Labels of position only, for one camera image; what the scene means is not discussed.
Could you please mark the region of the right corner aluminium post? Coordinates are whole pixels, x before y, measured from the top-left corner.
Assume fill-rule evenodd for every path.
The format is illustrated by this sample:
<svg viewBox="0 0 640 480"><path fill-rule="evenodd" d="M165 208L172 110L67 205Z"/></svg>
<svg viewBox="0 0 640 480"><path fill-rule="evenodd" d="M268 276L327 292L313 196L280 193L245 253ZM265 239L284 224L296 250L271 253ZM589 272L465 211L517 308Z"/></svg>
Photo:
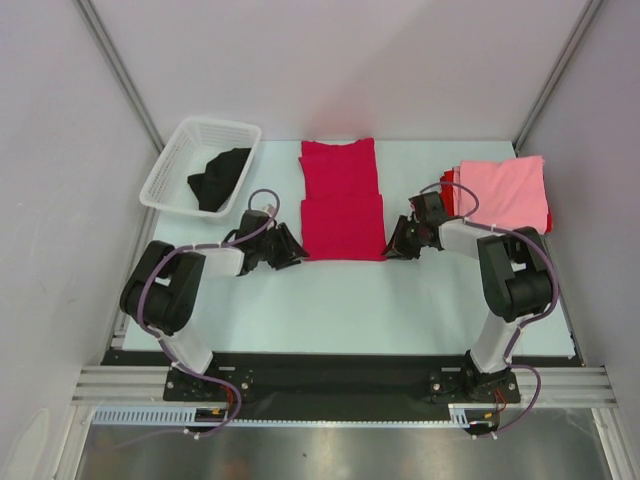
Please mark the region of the right corner aluminium post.
<svg viewBox="0 0 640 480"><path fill-rule="evenodd" d="M552 99L563 77L568 72L589 31L606 4L607 1L605 0L589 0L585 3L550 73L547 75L539 94L511 142L516 155L519 155L525 147L530 134Z"/></svg>

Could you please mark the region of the black t shirt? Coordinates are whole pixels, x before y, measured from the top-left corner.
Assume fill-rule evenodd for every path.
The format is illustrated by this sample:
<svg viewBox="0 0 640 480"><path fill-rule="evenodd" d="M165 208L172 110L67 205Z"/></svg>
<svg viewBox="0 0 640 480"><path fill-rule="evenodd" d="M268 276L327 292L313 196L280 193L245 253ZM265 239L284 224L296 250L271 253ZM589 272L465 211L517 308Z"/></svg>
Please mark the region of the black t shirt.
<svg viewBox="0 0 640 480"><path fill-rule="evenodd" d="M187 178L201 211L218 212L224 206L235 190L249 153L249 148L222 152L206 164L203 172Z"/></svg>

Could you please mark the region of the corner aluminium post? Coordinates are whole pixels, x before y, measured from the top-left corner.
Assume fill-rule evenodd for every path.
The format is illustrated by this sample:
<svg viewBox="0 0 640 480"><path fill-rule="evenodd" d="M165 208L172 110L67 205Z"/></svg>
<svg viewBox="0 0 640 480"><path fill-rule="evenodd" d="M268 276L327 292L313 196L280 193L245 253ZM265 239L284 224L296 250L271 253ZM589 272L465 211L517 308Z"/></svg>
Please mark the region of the corner aluminium post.
<svg viewBox="0 0 640 480"><path fill-rule="evenodd" d="M101 15L90 0L73 0L81 19L94 40L108 69L121 89L126 102L157 153L165 144Z"/></svg>
<svg viewBox="0 0 640 480"><path fill-rule="evenodd" d="M547 75L539 94L511 142L516 155L519 155L525 147L530 134L552 99L563 77L568 72L589 31L606 4L607 1L605 0L589 0L585 3L550 73Z"/></svg>

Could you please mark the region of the left corner aluminium post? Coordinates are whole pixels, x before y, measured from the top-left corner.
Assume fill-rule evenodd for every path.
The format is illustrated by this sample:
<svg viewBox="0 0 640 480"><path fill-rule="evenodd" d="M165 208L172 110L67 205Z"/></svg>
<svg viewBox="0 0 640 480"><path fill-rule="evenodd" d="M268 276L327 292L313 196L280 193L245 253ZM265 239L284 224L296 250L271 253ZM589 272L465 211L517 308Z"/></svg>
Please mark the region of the left corner aluminium post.
<svg viewBox="0 0 640 480"><path fill-rule="evenodd" d="M126 102L157 153L165 144L101 15L90 0L73 0L81 19L94 40L108 69L121 89Z"/></svg>

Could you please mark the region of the white plastic basket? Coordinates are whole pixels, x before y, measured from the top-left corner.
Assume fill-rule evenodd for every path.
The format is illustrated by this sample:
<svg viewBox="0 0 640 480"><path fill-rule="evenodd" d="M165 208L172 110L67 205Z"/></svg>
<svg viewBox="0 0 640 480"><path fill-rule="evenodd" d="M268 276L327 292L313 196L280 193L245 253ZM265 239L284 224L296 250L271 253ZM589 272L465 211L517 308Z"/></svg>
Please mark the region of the white plastic basket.
<svg viewBox="0 0 640 480"><path fill-rule="evenodd" d="M221 223L233 208L261 136L262 130L252 124L207 117L183 120L151 170L140 192L140 202L160 211ZM235 190L218 212L201 211L187 178L203 172L211 159L234 148L250 149Z"/></svg>

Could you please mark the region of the aluminium frame rail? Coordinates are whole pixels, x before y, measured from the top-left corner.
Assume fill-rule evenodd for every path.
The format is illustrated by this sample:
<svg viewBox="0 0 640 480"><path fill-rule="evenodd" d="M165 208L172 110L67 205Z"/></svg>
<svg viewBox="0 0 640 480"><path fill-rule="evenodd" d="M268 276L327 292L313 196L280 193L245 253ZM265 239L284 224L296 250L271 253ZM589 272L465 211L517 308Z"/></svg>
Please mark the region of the aluminium frame rail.
<svg viewBox="0 0 640 480"><path fill-rule="evenodd" d="M82 369L74 405L160 405L170 369L166 366L89 366ZM613 408L617 405L602 367L537 369L539 408Z"/></svg>

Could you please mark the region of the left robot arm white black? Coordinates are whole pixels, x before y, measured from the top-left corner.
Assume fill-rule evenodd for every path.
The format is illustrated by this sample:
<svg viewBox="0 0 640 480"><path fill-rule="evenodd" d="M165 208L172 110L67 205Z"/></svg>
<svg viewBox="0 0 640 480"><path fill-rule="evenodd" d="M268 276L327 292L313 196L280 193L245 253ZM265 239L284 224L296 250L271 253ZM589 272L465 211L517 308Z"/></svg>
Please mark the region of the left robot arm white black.
<svg viewBox="0 0 640 480"><path fill-rule="evenodd" d="M221 376L210 368L213 351L190 324L202 279L243 276L262 262L282 270L309 257L286 223L249 209L220 243L150 242L121 293L120 310L156 339L172 365L188 372L187 389L207 400L219 392Z"/></svg>

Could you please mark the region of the pink folded t shirt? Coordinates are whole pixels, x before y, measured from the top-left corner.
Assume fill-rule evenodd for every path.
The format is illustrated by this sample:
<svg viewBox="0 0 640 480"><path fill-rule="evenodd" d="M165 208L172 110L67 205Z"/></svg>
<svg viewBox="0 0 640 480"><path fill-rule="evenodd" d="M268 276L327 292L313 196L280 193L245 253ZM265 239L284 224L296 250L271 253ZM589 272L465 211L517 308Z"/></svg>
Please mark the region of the pink folded t shirt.
<svg viewBox="0 0 640 480"><path fill-rule="evenodd" d="M502 162L464 160L453 169L453 212L475 223L514 230L533 227L545 234L552 217L544 183L541 156Z"/></svg>

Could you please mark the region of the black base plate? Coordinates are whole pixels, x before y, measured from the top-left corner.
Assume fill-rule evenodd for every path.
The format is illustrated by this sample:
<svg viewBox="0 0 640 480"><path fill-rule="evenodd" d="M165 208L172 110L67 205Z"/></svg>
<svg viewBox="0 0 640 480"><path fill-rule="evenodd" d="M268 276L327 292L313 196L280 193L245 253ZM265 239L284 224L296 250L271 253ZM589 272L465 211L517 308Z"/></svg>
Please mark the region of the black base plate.
<svg viewBox="0 0 640 480"><path fill-rule="evenodd" d="M102 364L162 367L162 400L230 403L239 419L261 421L442 420L449 404L516 405L526 377L477 380L461 355L218 353L205 379L178 371L160 352L110 350Z"/></svg>

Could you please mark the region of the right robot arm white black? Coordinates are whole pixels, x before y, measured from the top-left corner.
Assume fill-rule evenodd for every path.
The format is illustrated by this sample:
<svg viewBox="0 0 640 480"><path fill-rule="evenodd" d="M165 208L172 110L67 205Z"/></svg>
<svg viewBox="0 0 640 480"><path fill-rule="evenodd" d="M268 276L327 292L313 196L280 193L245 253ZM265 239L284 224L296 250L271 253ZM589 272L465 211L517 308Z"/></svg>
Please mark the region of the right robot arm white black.
<svg viewBox="0 0 640 480"><path fill-rule="evenodd" d="M479 262L489 314L478 340L465 353L454 391L484 401L509 383L513 351L524 328L555 309L559 282L553 265L532 227L507 230L452 216L436 192L409 202L412 213L398 218L384 257L417 260L429 247Z"/></svg>

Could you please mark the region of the magenta t shirt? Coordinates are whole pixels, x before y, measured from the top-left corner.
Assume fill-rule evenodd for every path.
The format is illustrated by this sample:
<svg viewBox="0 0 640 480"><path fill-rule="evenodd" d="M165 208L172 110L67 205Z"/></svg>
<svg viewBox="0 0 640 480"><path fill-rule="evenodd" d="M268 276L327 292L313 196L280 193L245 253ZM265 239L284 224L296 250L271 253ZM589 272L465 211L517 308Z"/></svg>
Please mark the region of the magenta t shirt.
<svg viewBox="0 0 640 480"><path fill-rule="evenodd" d="M303 248L311 261L384 259L384 200L379 191L375 141L336 145L301 143L305 183L301 201Z"/></svg>

